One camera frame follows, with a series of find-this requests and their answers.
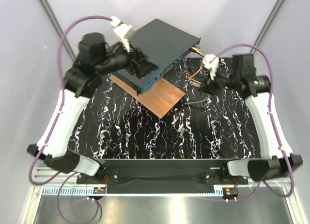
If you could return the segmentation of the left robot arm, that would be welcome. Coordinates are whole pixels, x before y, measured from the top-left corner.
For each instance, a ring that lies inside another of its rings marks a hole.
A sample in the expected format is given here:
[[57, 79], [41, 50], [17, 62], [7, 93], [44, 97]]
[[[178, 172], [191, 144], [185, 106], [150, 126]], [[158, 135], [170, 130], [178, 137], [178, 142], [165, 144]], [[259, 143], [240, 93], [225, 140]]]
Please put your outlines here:
[[47, 129], [38, 143], [27, 147], [27, 153], [57, 172], [83, 173], [93, 183], [100, 183], [105, 176], [101, 164], [70, 151], [70, 136], [80, 114], [102, 84], [103, 75], [123, 71], [139, 79], [144, 71], [151, 73], [158, 69], [154, 46], [153, 36], [139, 31], [110, 48], [104, 35], [97, 32], [84, 35], [78, 43], [77, 58], [65, 73], [64, 88]]

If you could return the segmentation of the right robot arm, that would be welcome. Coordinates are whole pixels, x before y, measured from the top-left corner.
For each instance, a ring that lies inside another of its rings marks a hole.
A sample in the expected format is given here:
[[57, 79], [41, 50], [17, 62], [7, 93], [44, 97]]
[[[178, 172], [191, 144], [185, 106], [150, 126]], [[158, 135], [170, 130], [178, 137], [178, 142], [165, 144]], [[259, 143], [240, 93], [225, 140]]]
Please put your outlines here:
[[209, 76], [199, 90], [217, 95], [221, 90], [236, 91], [252, 115], [260, 144], [258, 160], [232, 160], [220, 171], [224, 183], [232, 183], [237, 176], [253, 181], [264, 181], [289, 176], [303, 164], [301, 155], [293, 154], [285, 139], [275, 109], [271, 82], [266, 75], [257, 75], [252, 54], [234, 55], [232, 74], [225, 76], [217, 71], [219, 58], [213, 54], [203, 57], [201, 67]]

